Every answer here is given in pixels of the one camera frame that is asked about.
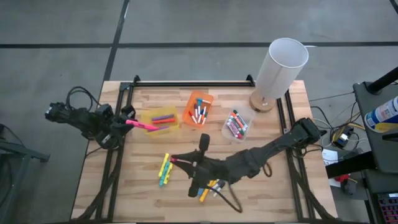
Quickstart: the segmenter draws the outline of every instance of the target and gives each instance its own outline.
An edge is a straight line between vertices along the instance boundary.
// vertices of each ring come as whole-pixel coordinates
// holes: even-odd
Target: concrete floor
[[[123,0],[0,0],[0,44],[111,43]],[[131,0],[120,42],[397,41],[398,15],[388,0]],[[118,49],[111,80],[241,80],[257,76],[267,48]],[[398,64],[398,47],[309,48],[297,79],[310,99],[352,91]],[[0,123],[24,143],[51,153],[32,162],[19,197],[18,223],[69,219],[87,141],[67,125],[44,119],[50,102],[81,85],[98,96],[110,49],[0,49]],[[320,100],[329,119],[353,95]],[[75,97],[76,106],[88,103]],[[316,118],[323,119],[318,111]],[[334,124],[344,122],[349,110]],[[336,193],[344,220],[366,221],[364,204]]]

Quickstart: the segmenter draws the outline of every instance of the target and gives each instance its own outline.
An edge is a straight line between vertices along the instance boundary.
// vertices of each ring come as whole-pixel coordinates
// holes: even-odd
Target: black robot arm
[[[189,197],[196,197],[199,188],[209,188],[207,186],[210,180],[225,180],[227,183],[233,184],[246,176],[253,178],[260,173],[261,167],[264,167],[266,162],[272,156],[282,152],[284,149],[301,149],[307,147],[309,144],[316,143],[321,135],[318,128],[311,121],[311,119],[303,118],[298,120],[290,132],[273,140],[262,147],[254,147],[239,151],[225,160],[211,159],[205,156],[205,151],[208,148],[210,137],[207,134],[202,134],[199,151],[195,150],[186,154],[172,155],[171,162],[183,169],[192,178],[191,187],[188,191]],[[303,189],[305,194],[310,194],[310,198],[315,200],[314,206],[320,216],[324,219],[334,219],[316,200],[311,193],[308,186],[305,186],[296,171],[294,179]],[[238,212],[242,212],[239,201],[234,196],[238,203],[239,209],[235,208],[224,197],[223,199]]]

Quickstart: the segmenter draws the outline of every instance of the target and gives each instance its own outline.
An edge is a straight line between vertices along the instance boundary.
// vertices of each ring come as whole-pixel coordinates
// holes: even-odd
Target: wooden table
[[[116,106],[120,82],[104,82],[100,103]],[[155,138],[134,128],[126,136],[118,196],[114,210],[114,222],[276,222],[297,221],[285,152],[269,160],[273,175],[266,177],[262,172],[253,179],[244,177],[232,187],[243,206],[243,213],[237,213],[220,197],[207,196],[204,203],[198,198],[188,197],[191,180],[186,173],[174,167],[169,183],[159,187],[157,174],[166,152],[179,154],[198,148],[201,133],[210,135],[210,146],[206,156],[224,159],[243,149],[262,146],[280,136],[277,108],[268,113],[257,113],[246,140],[237,144],[221,135],[222,125],[233,105],[249,106],[252,87],[145,87],[135,88],[132,104],[137,110],[136,118],[145,110],[163,106],[176,106],[182,114],[193,90],[200,90],[214,96],[211,111],[203,129],[196,129],[184,123],[180,131]],[[312,117],[304,82],[294,81],[290,87],[296,119]],[[88,152],[96,149],[91,142]],[[106,151],[98,151],[85,160],[72,218],[78,217],[98,193],[104,169]],[[305,156],[310,188],[320,203],[333,216],[337,216],[335,203],[328,183],[320,151]],[[228,188],[222,190],[231,200]],[[305,210],[303,193],[300,198]],[[107,211],[107,200],[104,212]]]

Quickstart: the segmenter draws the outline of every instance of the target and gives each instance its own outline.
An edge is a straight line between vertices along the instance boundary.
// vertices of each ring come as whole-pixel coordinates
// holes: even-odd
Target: white lamp
[[[256,89],[250,105],[258,112],[267,112],[296,79],[308,61],[308,51],[299,41],[290,38],[274,40],[261,65]]]

